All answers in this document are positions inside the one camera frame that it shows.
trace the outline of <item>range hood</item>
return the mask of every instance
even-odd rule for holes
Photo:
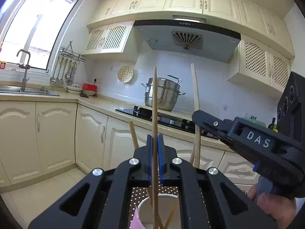
[[[183,52],[228,62],[240,33],[189,20],[138,20],[134,27],[152,49]]]

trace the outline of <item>kitchen sink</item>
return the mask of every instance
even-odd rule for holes
[[[0,85],[0,93],[14,93],[14,94],[29,94],[29,95],[53,95],[59,96],[56,93],[45,89],[44,87],[41,88],[25,88],[22,90],[21,87],[18,86],[4,86]]]

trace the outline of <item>stainless steel pot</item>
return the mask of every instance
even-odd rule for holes
[[[179,95],[185,95],[185,93],[180,93],[180,83],[182,80],[180,78],[168,75],[169,77],[175,78],[178,80],[177,83],[172,80],[165,78],[157,78],[157,97],[158,97],[158,109],[172,111],[176,105]],[[145,88],[145,105],[152,107],[153,106],[153,78],[149,78],[148,83],[145,85],[141,83]]]

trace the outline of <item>finger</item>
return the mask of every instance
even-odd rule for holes
[[[257,183],[254,184],[251,189],[249,190],[248,197],[253,201],[256,196],[256,191],[257,191]]]
[[[295,204],[279,195],[262,193],[257,198],[257,205],[276,220],[279,229],[285,229],[295,217]]]

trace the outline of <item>camera lens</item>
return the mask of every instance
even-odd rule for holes
[[[292,102],[294,100],[294,87],[290,87],[290,93],[289,93],[289,101]]]
[[[288,98],[286,96],[283,104],[283,115],[287,113],[287,110],[288,110]]]
[[[282,109],[280,108],[278,110],[278,121],[281,119],[281,116],[282,116]]]

